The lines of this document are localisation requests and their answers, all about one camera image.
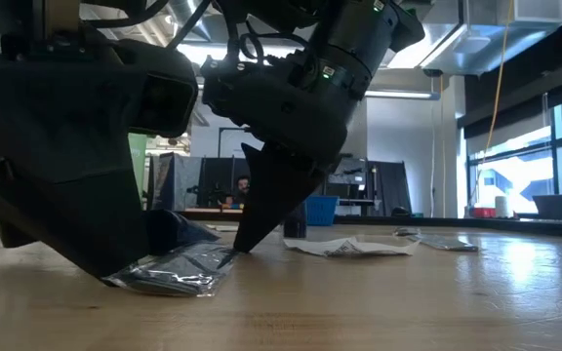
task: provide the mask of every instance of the person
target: person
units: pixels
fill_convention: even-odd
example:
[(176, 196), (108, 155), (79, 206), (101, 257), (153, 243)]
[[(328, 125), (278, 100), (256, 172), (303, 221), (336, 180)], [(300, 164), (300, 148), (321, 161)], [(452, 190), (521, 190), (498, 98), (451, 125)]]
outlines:
[(246, 197), (249, 194), (249, 188), (251, 186), (251, 178), (248, 175), (241, 175), (236, 181), (238, 186), (238, 192), (233, 197), (233, 203), (238, 205), (244, 205), (246, 202)]
[(231, 207), (233, 206), (233, 195), (231, 194), (225, 194), (224, 195), (224, 203), (222, 203), (222, 207), (224, 209), (231, 209)]

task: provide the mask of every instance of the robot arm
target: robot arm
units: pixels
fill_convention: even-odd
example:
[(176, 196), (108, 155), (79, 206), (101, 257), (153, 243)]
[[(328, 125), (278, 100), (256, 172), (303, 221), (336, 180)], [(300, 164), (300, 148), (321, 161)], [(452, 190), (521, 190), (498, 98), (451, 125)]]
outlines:
[[(101, 278), (173, 248), (169, 233), (145, 228), (127, 133), (180, 136), (199, 92), (191, 63), (172, 50), (185, 32), (159, 48), (110, 42), (97, 31), (148, 19), (167, 0), (148, 8), (146, 0), (82, 2), (129, 18), (79, 25), (79, 0), (0, 0), (0, 236), (5, 247), (42, 241)], [(226, 58), (201, 68), (203, 102), (265, 143), (244, 146), (252, 184), (234, 247), (248, 252), (336, 162), (386, 50), (424, 34), (385, 0), (214, 6), (230, 39)], [(278, 32), (239, 35), (248, 15)], [(292, 35), (314, 24), (309, 40)], [(265, 37), (296, 40), (303, 50), (265, 57)], [(256, 62), (240, 61), (240, 52)]]
[[(336, 163), (354, 109), (387, 49), (402, 50), (419, 42), (424, 32), (417, 19), (384, 0), (219, 3), (221, 10), (231, 10), (224, 13), (234, 34), (226, 58), (209, 58), (201, 67), (203, 102), (217, 115), (248, 125), (265, 142), (262, 151), (243, 146), (253, 179), (234, 248), (248, 252)], [(248, 25), (250, 32), (237, 37), (234, 26), (246, 21), (246, 14), (279, 33), (259, 34)], [(292, 34), (312, 24), (308, 41)], [(264, 37), (294, 40), (303, 50), (286, 58), (264, 57), (259, 41)], [(257, 62), (240, 61), (239, 50)]]

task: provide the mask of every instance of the table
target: table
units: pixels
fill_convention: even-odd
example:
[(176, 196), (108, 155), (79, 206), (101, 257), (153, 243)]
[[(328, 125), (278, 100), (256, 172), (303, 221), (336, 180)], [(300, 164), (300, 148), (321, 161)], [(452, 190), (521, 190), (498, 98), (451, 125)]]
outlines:
[[(309, 230), (381, 242), (392, 228)], [(216, 297), (168, 298), (107, 288), (41, 244), (0, 248), (0, 350), (562, 351), (562, 238), (424, 232), (482, 252), (332, 259), (275, 234)]]
[(192, 213), (192, 214), (232, 214), (232, 215), (242, 214), (242, 210), (233, 210), (233, 209), (191, 208), (191, 209), (185, 209), (185, 212)]

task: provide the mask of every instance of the yellow cable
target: yellow cable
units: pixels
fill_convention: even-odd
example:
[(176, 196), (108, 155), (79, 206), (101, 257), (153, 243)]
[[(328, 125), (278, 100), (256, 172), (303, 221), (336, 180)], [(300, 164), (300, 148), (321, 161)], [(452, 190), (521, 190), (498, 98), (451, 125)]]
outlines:
[(480, 174), (482, 166), (485, 164), (485, 160), (487, 159), (487, 151), (489, 151), (489, 146), (492, 143), (492, 136), (494, 135), (494, 127), (496, 126), (496, 117), (498, 117), (498, 106), (500, 105), (500, 93), (502, 90), (502, 73), (504, 72), (504, 60), (506, 57), (506, 42), (508, 39), (508, 28), (511, 24), (513, 18), (513, 7), (514, 7), (514, 0), (510, 0), (510, 5), (508, 7), (508, 16), (506, 18), (506, 29), (504, 30), (504, 38), (502, 40), (502, 61), (500, 63), (500, 70), (498, 72), (498, 86), (496, 87), (496, 101), (494, 103), (494, 115), (492, 117), (492, 125), (489, 128), (489, 137), (487, 138), (487, 145), (485, 146), (485, 152), (483, 153), (483, 160), (478, 165), (478, 170), (476, 170), (476, 183), (474, 186), (474, 191), (469, 196), (468, 205), (471, 206), (472, 199), (476, 192), (478, 191), (478, 181), (480, 181)]
[(441, 156), (443, 161), (443, 179), (442, 179), (442, 216), (446, 217), (446, 128), (444, 127), (444, 75), (439, 80), (441, 95)]

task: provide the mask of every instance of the white container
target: white container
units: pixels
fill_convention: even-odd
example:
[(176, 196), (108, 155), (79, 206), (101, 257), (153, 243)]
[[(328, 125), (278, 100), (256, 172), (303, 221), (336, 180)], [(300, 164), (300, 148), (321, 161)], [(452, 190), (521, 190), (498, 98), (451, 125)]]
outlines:
[(496, 196), (496, 217), (497, 218), (511, 218), (513, 217), (513, 210), (508, 203), (506, 196)]

